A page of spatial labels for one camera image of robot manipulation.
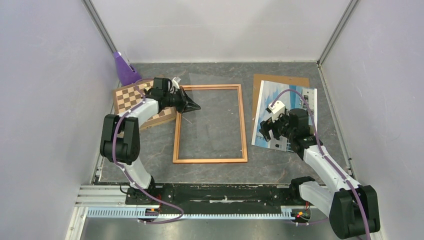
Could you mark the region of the wooden chessboard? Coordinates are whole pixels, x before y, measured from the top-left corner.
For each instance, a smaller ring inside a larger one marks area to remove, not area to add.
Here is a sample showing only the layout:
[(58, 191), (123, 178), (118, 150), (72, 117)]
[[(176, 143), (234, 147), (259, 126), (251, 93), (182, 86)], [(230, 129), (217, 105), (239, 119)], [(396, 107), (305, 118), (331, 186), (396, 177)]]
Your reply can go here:
[[(117, 88), (112, 93), (114, 113), (121, 114), (136, 106), (142, 96), (139, 91), (148, 90), (153, 86), (153, 79), (145, 79), (134, 84)], [(177, 112), (175, 108), (166, 108), (160, 113), (150, 117), (145, 123), (140, 126), (140, 130), (145, 130), (154, 126), (158, 126), (176, 119)]]

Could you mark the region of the building and sky photo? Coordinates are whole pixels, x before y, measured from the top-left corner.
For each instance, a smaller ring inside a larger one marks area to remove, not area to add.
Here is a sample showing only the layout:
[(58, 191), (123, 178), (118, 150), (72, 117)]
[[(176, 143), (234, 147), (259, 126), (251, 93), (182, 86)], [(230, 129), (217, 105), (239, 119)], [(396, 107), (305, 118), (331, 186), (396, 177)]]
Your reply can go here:
[(302, 100), (304, 98), (312, 112), (313, 120), (308, 120), (309, 126), (312, 126), (312, 122), (315, 124), (318, 123), (318, 114), (316, 113), (318, 90), (316, 88), (277, 83), (268, 80), (261, 80), (257, 90), (258, 97), (253, 101), (256, 104), (256, 108), (252, 111), (253, 130), (251, 144), (266, 149), (291, 152), (291, 144), (287, 138), (280, 137), (277, 140), (271, 133), (271, 140), (266, 141), (265, 137), (260, 133), (260, 123), (271, 117), (271, 114), (266, 111), (266, 108), (277, 99), (278, 102), (282, 102), (285, 105), (285, 109), (288, 111), (297, 108), (306, 110), (307, 106)]

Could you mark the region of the brown cardboard backing board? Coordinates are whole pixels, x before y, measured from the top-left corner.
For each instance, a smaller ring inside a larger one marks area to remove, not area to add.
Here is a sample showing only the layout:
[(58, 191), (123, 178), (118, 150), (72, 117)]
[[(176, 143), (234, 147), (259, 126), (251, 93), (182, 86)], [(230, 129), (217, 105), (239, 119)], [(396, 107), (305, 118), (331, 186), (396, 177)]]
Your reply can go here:
[(310, 81), (306, 77), (295, 77), (295, 76), (281, 76), (281, 75), (269, 75), (255, 73), (253, 75), (253, 90), (252, 90), (252, 114), (251, 114), (251, 126), (254, 127), (256, 110), (258, 107), (258, 99), (260, 95), (261, 81), (269, 81), (279, 84), (296, 85), (301, 87), (310, 87)]

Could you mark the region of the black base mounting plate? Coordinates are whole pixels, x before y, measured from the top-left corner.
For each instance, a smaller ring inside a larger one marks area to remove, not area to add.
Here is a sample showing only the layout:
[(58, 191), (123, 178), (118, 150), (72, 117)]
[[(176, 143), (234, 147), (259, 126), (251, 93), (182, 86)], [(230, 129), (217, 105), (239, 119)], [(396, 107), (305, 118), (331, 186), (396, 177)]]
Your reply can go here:
[(127, 206), (159, 206), (161, 214), (242, 215), (277, 214), (282, 206), (304, 209), (306, 201), (283, 184), (157, 183), (146, 194), (134, 187), (126, 190)]

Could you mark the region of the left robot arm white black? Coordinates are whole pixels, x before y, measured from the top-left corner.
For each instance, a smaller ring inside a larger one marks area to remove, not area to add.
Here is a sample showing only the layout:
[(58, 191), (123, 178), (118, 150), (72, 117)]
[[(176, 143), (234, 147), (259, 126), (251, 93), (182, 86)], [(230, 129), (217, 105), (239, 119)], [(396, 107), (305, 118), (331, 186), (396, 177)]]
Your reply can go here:
[(104, 117), (99, 152), (114, 163), (127, 177), (137, 196), (145, 204), (153, 203), (157, 191), (151, 187), (154, 179), (140, 160), (140, 127), (166, 108), (180, 113), (198, 111), (195, 103), (176, 79), (155, 77), (149, 89), (140, 91), (141, 101), (120, 114)]

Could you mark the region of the aluminium rail frame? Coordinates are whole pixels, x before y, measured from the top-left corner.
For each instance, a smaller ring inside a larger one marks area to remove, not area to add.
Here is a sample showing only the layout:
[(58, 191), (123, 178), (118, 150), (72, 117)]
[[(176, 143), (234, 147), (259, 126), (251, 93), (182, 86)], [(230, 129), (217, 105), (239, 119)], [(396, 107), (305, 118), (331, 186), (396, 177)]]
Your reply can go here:
[(304, 209), (295, 206), (281, 206), (279, 213), (267, 214), (189, 214), (182, 208), (179, 214), (159, 213), (159, 206), (148, 208), (146, 205), (126, 205), (124, 185), (84, 185), (81, 186), (75, 202), (75, 212), (82, 218), (128, 218), (140, 222), (159, 222), (164, 220), (283, 220), (300, 225), (306, 223), (315, 207), (306, 203)]

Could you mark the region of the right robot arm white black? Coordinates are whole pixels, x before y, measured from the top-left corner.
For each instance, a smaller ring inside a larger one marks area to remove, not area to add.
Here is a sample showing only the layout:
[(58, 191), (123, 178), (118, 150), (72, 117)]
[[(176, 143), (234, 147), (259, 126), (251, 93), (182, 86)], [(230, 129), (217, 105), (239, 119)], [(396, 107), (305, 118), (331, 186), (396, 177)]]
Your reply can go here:
[(310, 176), (291, 181), (289, 199), (307, 201), (328, 217), (340, 239), (359, 237), (381, 229), (378, 195), (370, 185), (362, 185), (347, 174), (329, 155), (322, 141), (311, 131), (309, 112), (302, 108), (267, 107), (270, 118), (260, 122), (259, 132), (268, 142), (287, 138), (301, 160), (319, 175), (326, 187)]

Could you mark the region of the wooden picture frame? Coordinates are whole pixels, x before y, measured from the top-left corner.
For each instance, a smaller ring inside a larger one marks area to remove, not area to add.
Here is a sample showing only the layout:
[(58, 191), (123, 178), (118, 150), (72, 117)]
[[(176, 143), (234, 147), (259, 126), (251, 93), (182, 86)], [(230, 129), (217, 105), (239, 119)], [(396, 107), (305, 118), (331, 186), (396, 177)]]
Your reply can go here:
[(181, 85), (185, 91), (206, 91), (206, 90), (237, 90), (238, 112), (239, 112), (239, 127), (241, 139), (241, 158), (194, 158), (194, 159), (179, 159), (180, 136), (182, 114), (176, 113), (175, 119), (175, 135), (173, 144), (173, 164), (229, 164), (229, 163), (247, 163), (248, 150), (246, 139), (246, 126), (244, 117), (244, 106), (241, 84), (204, 84), (204, 85)]

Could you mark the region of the purple plastic cone object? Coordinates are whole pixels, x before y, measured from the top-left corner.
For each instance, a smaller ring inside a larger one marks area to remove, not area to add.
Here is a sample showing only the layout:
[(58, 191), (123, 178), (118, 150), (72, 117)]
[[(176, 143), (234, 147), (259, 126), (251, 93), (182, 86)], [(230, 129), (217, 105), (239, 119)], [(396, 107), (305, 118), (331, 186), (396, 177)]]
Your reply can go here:
[(136, 68), (126, 61), (119, 51), (113, 53), (116, 73), (122, 86), (128, 86), (142, 79)]

